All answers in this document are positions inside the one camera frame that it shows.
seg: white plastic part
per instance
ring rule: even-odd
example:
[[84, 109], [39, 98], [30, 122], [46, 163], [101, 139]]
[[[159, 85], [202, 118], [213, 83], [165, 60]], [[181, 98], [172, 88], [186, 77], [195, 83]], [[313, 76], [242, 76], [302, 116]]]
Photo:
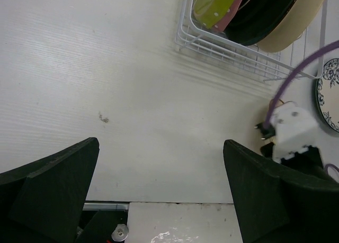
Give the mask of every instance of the white plastic part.
[[318, 123], [305, 109], [294, 102], [285, 103], [274, 110], [271, 124], [275, 128], [273, 160], [291, 159], [295, 153], [304, 153], [315, 144]]

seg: small metal cylinder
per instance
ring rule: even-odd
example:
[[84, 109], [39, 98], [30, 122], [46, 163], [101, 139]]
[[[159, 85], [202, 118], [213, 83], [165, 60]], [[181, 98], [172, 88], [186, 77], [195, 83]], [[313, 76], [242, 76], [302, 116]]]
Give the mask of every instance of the small metal cylinder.
[[112, 233], [112, 239], [115, 242], [122, 242], [128, 236], [128, 227], [125, 224], [119, 224]]

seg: green plate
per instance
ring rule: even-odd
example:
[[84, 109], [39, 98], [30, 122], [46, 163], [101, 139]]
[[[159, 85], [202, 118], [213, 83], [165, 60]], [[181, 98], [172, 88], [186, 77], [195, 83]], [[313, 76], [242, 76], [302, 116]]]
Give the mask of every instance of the green plate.
[[195, 18], [206, 28], [211, 28], [227, 13], [234, 0], [194, 0]]

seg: black plate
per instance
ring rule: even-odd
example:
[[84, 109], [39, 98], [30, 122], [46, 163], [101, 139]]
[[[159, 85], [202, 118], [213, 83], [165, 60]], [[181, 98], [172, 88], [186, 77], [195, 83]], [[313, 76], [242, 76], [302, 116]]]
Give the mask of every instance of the black plate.
[[[239, 25], [228, 25], [225, 29], [227, 38], [244, 46], [250, 46], [264, 39], [278, 26], [296, 0], [268, 0], [251, 18]], [[247, 5], [243, 8], [250, 13]]]
[[234, 27], [246, 23], [248, 20], [254, 17], [267, 4], [268, 1], [269, 0], [251, 0], [237, 12], [228, 25], [230, 27]]

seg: blue floral plate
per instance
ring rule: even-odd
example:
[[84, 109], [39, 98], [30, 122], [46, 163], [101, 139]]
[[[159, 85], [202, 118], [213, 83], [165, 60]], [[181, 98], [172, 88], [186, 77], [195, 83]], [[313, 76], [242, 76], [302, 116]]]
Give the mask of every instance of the blue floral plate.
[[324, 65], [323, 76], [316, 80], [316, 104], [331, 129], [339, 133], [339, 59]]

